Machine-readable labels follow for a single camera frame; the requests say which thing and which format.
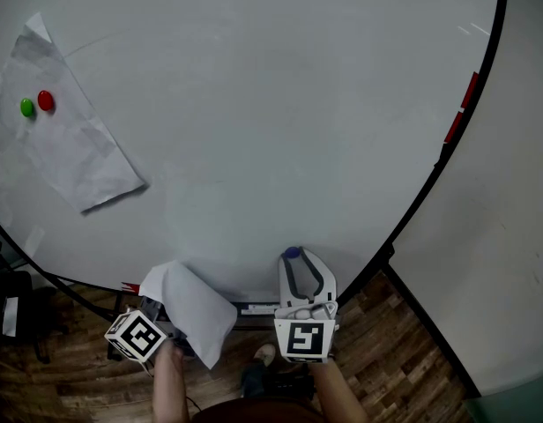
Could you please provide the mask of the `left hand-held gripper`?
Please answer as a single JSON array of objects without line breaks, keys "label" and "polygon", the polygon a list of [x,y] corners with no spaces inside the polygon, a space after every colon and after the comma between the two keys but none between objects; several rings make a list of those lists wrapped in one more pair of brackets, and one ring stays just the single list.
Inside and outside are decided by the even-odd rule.
[{"label": "left hand-held gripper", "polygon": [[130,308],[115,319],[104,338],[136,362],[150,360],[165,340],[171,340],[186,357],[196,357],[185,334],[171,323],[164,305],[145,296],[139,308]]}]

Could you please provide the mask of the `person's dark red shirt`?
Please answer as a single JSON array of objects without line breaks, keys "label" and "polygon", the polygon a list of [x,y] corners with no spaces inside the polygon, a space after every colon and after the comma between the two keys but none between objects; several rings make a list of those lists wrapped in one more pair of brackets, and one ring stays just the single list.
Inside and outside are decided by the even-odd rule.
[{"label": "person's dark red shirt", "polygon": [[191,423],[325,423],[309,402],[290,397],[238,398],[195,414]]}]

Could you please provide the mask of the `black baseboard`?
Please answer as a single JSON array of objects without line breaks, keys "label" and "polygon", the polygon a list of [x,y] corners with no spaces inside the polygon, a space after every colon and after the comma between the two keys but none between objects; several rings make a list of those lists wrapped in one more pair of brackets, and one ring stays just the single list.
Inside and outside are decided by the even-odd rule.
[{"label": "black baseboard", "polygon": [[418,317],[420,323],[428,331],[430,337],[434,340],[437,347],[442,352],[444,358],[450,363],[453,371],[457,374],[460,382],[465,386],[466,396],[468,399],[479,398],[481,394],[475,385],[473,379],[468,374],[459,357],[454,353],[448,341],[440,332],[434,321],[430,318],[425,309],[421,306],[418,300],[413,296],[412,292],[406,286],[404,281],[399,277],[395,270],[387,263],[382,267],[383,274],[388,278],[398,293],[411,308],[414,314]]}]

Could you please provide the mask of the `black eraser with white label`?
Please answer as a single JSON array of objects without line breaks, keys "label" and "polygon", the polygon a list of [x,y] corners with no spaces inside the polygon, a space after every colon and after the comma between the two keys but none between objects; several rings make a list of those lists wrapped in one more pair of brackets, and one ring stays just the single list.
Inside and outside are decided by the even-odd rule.
[{"label": "black eraser with white label", "polygon": [[234,302],[233,305],[241,317],[271,316],[279,309],[278,303],[258,303],[258,302]]}]

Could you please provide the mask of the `black waist box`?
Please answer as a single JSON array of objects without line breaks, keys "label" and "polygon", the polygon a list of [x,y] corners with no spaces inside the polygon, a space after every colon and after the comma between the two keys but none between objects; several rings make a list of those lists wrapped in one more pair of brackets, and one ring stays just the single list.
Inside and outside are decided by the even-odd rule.
[{"label": "black waist box", "polygon": [[312,400],[316,388],[308,370],[268,374],[263,377],[264,391],[270,396],[307,398]]}]

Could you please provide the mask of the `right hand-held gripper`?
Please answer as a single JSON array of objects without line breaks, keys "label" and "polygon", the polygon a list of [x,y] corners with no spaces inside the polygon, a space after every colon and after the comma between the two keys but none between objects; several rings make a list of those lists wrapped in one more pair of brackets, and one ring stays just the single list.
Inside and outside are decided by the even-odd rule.
[{"label": "right hand-held gripper", "polygon": [[315,253],[301,247],[301,258],[316,281],[312,301],[318,304],[302,306],[308,298],[297,287],[292,260],[282,253],[278,262],[282,308],[276,310],[274,319],[279,350],[291,363],[327,363],[339,327],[337,283],[333,272]]}]

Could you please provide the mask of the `black office chair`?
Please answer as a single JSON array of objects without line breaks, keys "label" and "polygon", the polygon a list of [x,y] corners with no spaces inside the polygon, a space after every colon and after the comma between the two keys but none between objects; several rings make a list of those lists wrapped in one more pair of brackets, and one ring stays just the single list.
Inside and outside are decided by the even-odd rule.
[{"label": "black office chair", "polygon": [[[68,328],[60,324],[55,317],[51,298],[56,293],[53,287],[33,288],[31,274],[27,271],[15,271],[1,253],[0,242],[0,345],[7,342],[29,343],[33,346],[36,359],[42,364],[50,362],[49,356],[42,349],[42,340],[53,331],[64,335]],[[6,337],[2,333],[4,303],[7,298],[18,297],[16,337]]]}]

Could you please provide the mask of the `person's right forearm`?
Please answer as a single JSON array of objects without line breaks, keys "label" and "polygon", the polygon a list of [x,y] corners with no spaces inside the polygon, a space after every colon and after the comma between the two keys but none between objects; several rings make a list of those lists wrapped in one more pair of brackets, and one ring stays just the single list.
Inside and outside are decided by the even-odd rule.
[{"label": "person's right forearm", "polygon": [[368,415],[333,360],[311,363],[309,371],[327,423],[368,423]]}]

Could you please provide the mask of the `person's light shoe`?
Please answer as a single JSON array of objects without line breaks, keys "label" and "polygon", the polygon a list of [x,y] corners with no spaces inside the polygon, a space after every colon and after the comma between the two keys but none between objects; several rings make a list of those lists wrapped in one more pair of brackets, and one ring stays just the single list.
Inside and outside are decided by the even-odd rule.
[{"label": "person's light shoe", "polygon": [[276,357],[276,347],[274,344],[265,344],[258,348],[253,356],[255,362],[262,363],[265,367],[269,367]]}]

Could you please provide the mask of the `person's left forearm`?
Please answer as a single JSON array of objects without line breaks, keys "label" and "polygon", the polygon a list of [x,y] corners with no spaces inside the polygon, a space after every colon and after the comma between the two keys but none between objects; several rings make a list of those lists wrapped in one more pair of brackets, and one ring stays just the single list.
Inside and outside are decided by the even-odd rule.
[{"label": "person's left forearm", "polygon": [[190,423],[183,353],[171,340],[166,340],[156,355],[152,411],[153,423]]}]

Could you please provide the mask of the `frosted glass panel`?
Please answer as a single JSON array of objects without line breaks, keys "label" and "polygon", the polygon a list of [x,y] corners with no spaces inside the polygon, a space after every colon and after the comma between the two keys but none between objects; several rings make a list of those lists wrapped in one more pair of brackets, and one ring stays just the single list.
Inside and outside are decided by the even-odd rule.
[{"label": "frosted glass panel", "polygon": [[543,375],[464,405],[474,423],[543,423]]}]

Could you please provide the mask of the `person's leg in jeans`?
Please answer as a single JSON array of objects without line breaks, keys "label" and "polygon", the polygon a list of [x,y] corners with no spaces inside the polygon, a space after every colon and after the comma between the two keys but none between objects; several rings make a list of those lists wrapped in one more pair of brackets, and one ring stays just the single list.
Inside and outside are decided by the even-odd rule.
[{"label": "person's leg in jeans", "polygon": [[241,389],[243,398],[264,395],[264,377],[268,369],[262,360],[253,360],[242,372]]}]

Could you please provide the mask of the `small white paper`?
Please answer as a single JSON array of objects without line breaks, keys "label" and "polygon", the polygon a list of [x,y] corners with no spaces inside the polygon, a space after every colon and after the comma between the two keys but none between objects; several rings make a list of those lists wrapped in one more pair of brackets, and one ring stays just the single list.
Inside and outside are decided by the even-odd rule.
[{"label": "small white paper", "polygon": [[233,304],[177,261],[153,267],[139,294],[161,303],[197,357],[208,368],[216,365],[237,320]]}]

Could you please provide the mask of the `white whiteboard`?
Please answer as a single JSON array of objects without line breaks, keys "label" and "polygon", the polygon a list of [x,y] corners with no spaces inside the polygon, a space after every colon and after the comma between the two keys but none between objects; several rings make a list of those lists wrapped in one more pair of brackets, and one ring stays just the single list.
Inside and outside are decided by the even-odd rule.
[{"label": "white whiteboard", "polygon": [[146,185],[84,212],[0,123],[0,229],[37,271],[133,291],[177,261],[277,302],[292,246],[347,293],[455,148],[505,0],[0,0],[0,73],[41,14]]}]

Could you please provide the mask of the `long white paper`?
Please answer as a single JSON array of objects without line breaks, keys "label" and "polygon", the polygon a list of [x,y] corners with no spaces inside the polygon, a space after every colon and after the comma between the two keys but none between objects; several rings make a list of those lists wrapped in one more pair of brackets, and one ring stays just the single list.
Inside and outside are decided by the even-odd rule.
[{"label": "long white paper", "polygon": [[[41,90],[54,97],[50,112],[38,106]],[[33,102],[31,118],[20,112],[24,98]],[[0,123],[78,212],[146,185],[84,95],[39,13],[23,26],[0,73]]]}]

